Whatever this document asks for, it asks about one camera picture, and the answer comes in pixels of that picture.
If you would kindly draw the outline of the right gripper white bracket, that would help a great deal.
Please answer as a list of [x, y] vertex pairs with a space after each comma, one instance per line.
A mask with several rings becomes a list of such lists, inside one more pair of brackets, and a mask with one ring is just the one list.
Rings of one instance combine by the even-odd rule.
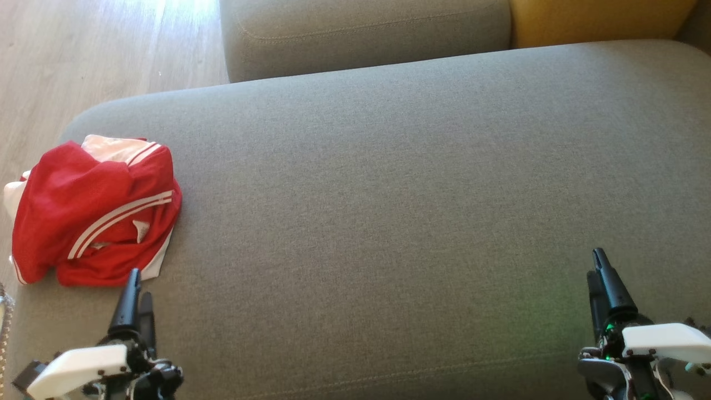
[[711, 330], [689, 318], [683, 323], [649, 324], [638, 314], [604, 249], [593, 251], [587, 272], [589, 306], [597, 341], [597, 400], [695, 400], [678, 389], [667, 366], [711, 376]]

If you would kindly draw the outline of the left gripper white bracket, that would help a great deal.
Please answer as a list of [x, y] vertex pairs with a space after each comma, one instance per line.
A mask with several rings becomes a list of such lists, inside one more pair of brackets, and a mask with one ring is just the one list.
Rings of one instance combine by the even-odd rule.
[[94, 347], [59, 354], [28, 388], [27, 400], [175, 400], [181, 367], [157, 358], [152, 294], [133, 268], [119, 296], [108, 335]]

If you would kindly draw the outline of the red shorts white side band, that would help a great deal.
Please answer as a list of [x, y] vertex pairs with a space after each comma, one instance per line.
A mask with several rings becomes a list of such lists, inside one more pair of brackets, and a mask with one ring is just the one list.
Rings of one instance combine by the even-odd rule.
[[175, 219], [146, 221], [129, 216], [102, 226], [86, 247], [60, 263], [56, 276], [63, 286], [116, 287], [137, 268], [141, 279], [157, 278], [171, 240]]

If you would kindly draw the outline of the red white-sleeved jersey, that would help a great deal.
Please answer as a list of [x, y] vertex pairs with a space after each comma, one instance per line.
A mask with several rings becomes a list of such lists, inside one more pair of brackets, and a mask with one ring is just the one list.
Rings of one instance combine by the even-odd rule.
[[66, 142], [3, 189], [13, 221], [10, 264], [21, 284], [38, 283], [102, 226], [129, 216], [177, 220], [181, 201], [167, 146], [93, 134]]

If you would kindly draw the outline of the woven laundry basket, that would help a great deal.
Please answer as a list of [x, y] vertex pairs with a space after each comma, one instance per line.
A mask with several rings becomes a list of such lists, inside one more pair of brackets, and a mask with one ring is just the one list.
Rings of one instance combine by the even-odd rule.
[[13, 309], [14, 300], [0, 283], [0, 400], [8, 400], [7, 348]]

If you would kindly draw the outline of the grey fabric sofa seat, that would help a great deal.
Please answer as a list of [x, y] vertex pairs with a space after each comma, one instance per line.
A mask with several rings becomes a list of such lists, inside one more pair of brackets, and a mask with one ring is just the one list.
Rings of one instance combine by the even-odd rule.
[[178, 400], [589, 399], [600, 247], [657, 323], [711, 324], [711, 55], [613, 41], [92, 107], [183, 191], [153, 294]]

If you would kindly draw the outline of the yellow cushion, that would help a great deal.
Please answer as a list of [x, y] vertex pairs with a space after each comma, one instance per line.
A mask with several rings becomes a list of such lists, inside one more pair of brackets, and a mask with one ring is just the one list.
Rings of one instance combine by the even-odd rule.
[[509, 0], [512, 47], [671, 39], [698, 0]]

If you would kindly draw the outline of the grey sofa cushion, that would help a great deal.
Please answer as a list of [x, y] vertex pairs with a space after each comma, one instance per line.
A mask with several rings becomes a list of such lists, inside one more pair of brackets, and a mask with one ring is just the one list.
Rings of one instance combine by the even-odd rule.
[[220, 0], [231, 83], [502, 51], [509, 0]]

